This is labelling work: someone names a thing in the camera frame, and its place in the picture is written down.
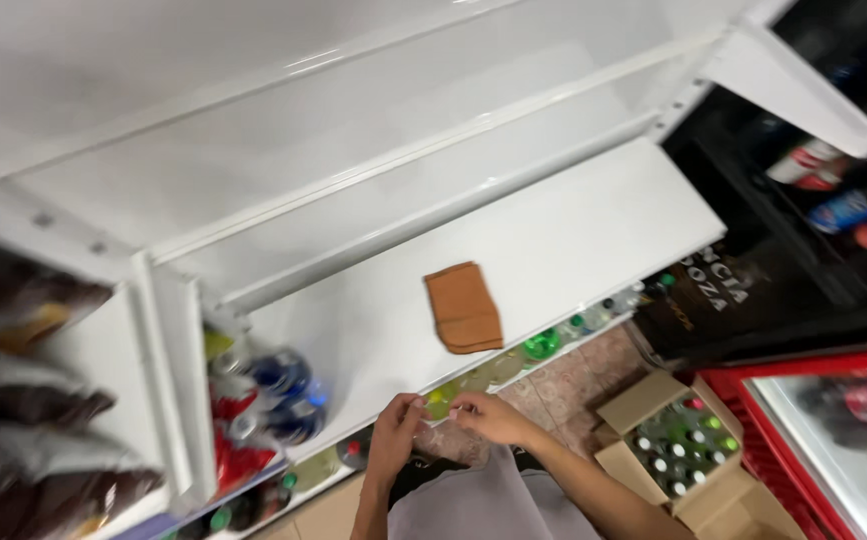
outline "tan rag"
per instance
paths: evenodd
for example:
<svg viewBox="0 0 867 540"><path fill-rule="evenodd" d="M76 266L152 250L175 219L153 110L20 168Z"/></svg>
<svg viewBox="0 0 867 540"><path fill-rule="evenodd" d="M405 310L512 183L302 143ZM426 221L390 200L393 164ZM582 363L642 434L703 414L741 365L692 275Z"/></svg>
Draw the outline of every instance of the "tan rag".
<svg viewBox="0 0 867 540"><path fill-rule="evenodd" d="M503 347L499 313L480 267L464 262L424 276L436 333L455 355Z"/></svg>

